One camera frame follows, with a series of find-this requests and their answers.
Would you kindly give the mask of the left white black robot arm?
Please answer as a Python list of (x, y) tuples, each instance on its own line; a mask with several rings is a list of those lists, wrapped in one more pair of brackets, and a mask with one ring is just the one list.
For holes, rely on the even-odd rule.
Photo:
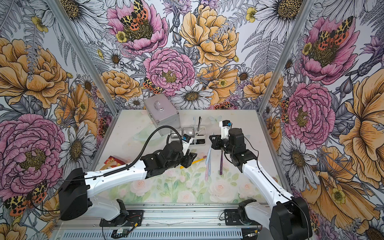
[(162, 175), (178, 166), (188, 168), (196, 157), (196, 153), (190, 152), (189, 144), (174, 141), (128, 165), (96, 172), (74, 169), (59, 188), (60, 219), (69, 221), (89, 215), (109, 222), (120, 220), (127, 215), (123, 201), (105, 200), (99, 193)]

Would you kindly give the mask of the black toothbrush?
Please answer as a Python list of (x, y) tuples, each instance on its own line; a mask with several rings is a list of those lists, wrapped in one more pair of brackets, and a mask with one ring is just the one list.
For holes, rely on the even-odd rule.
[(200, 131), (200, 128), (201, 128), (201, 122), (202, 122), (202, 117), (199, 117), (198, 127), (197, 127), (197, 132)]

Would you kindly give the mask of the purple toothbrush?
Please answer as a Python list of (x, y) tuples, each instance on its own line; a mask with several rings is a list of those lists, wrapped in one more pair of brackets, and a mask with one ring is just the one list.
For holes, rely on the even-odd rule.
[(220, 176), (223, 175), (223, 165), (224, 165), (224, 152), (221, 151), (220, 170), (219, 170)]

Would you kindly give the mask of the yellow toothbrush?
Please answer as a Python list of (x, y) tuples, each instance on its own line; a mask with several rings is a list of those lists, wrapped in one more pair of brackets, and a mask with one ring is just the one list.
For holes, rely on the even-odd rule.
[(199, 163), (199, 162), (201, 162), (201, 161), (204, 161), (204, 160), (206, 160), (207, 159), (207, 156), (204, 156), (203, 158), (201, 158), (201, 159), (199, 159), (199, 160), (195, 160), (195, 161), (193, 161), (192, 162), (192, 165), (193, 164), (196, 164), (196, 163)]

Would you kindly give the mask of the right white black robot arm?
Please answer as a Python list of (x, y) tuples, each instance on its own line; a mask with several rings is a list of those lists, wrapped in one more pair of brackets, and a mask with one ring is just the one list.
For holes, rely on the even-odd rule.
[(221, 135), (209, 137), (212, 149), (230, 156), (231, 163), (244, 174), (264, 196), (267, 206), (256, 200), (239, 204), (243, 223), (257, 222), (268, 229), (275, 240), (309, 240), (312, 235), (308, 204), (281, 187), (263, 168), (255, 150), (246, 146), (239, 128), (223, 129)]

